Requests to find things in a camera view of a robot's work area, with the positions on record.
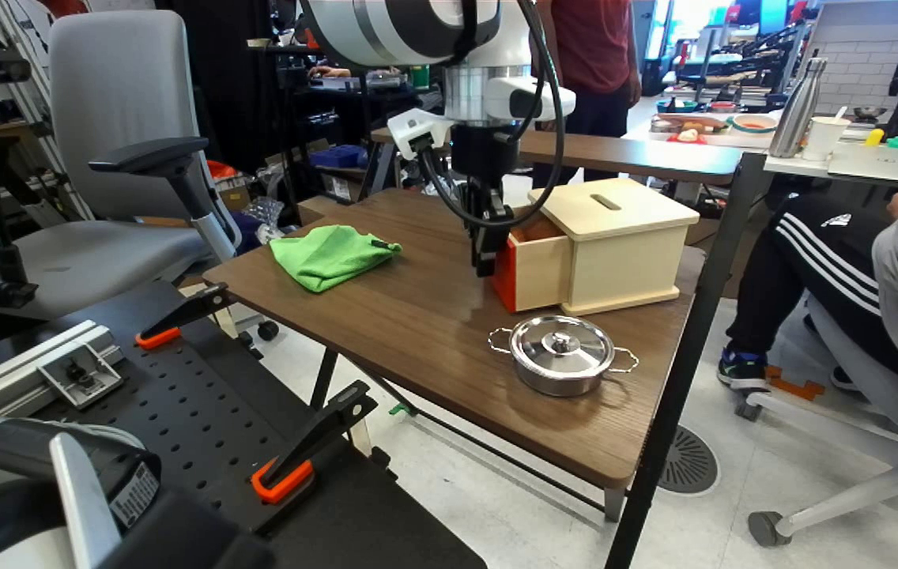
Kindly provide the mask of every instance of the wooden box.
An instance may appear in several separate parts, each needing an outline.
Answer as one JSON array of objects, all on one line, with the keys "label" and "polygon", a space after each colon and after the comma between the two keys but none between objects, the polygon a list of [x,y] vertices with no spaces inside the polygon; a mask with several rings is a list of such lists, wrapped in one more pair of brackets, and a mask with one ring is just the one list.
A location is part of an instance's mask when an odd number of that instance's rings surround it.
[{"label": "wooden box", "polygon": [[542,206],[568,237],[567,314],[603,314],[673,300],[686,226],[699,220],[634,180],[559,185]]},{"label": "wooden box", "polygon": [[490,289],[511,314],[555,306],[567,289],[567,266],[568,237],[547,219],[538,219],[528,226],[509,230]]}]

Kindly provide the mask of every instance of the pot lid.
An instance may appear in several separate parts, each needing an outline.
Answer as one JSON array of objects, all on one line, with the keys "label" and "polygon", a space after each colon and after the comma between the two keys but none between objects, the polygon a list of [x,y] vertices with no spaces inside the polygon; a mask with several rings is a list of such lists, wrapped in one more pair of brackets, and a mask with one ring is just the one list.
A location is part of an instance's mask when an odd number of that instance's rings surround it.
[{"label": "pot lid", "polygon": [[511,357],[542,380],[587,380],[614,362],[614,345],[586,318],[535,315],[511,328]]}]

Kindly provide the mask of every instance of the striped pants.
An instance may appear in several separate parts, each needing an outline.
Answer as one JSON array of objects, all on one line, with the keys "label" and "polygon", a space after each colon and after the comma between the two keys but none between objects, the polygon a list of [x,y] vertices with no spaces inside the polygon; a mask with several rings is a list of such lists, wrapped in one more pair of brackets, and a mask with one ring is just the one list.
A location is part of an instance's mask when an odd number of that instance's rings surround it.
[{"label": "striped pants", "polygon": [[765,353],[776,326],[810,289],[865,353],[898,374],[898,347],[882,326],[868,243],[851,243],[846,224],[854,224],[851,212],[798,198],[760,234],[726,328],[732,352]]}]

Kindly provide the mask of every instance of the white stripe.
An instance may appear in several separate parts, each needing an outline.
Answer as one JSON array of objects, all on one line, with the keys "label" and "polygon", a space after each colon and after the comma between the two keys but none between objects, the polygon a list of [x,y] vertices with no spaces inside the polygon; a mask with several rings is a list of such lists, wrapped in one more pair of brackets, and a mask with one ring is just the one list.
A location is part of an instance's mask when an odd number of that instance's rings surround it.
[{"label": "white stripe", "polygon": [[790,226],[776,230],[783,241],[794,243],[798,255],[803,255],[803,262],[810,269],[815,269],[839,294],[843,294],[851,302],[857,302],[859,309],[882,315],[878,306],[873,306],[868,300],[863,300],[859,294],[854,294],[851,287],[843,287],[841,280],[854,283],[851,278],[839,276],[834,269],[823,266],[826,258],[818,258],[815,254],[806,250],[803,241],[798,241],[790,234]]},{"label": "white stripe", "polygon": [[865,302],[878,306],[878,294],[877,289],[865,289],[859,287],[851,276],[841,271],[841,266],[834,266],[832,258],[826,258],[826,243],[823,241],[806,241],[794,224],[776,224],[776,234],[781,237],[790,237],[794,250],[800,254],[803,247],[803,258],[810,266],[815,266],[823,271],[823,278],[827,283],[834,283],[839,289],[846,287],[846,294],[857,294],[863,297]]},{"label": "white stripe", "polygon": [[878,294],[878,280],[873,280],[865,271],[859,271],[857,266],[851,266],[846,258],[841,258],[823,237],[815,237],[798,215],[783,215],[781,220],[787,220],[790,226],[798,226],[800,241],[813,243],[823,250],[823,255],[832,258],[832,266],[851,271],[851,278],[857,278],[863,287],[868,287],[873,294]]}]

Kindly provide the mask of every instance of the box lid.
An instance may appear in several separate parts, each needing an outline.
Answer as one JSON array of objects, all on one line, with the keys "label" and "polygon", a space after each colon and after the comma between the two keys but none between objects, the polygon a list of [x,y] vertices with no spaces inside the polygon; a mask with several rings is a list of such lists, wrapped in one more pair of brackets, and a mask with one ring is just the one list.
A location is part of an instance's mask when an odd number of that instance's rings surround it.
[{"label": "box lid", "polygon": [[572,241],[686,226],[699,220],[696,209],[627,177],[555,185],[542,215]]}]

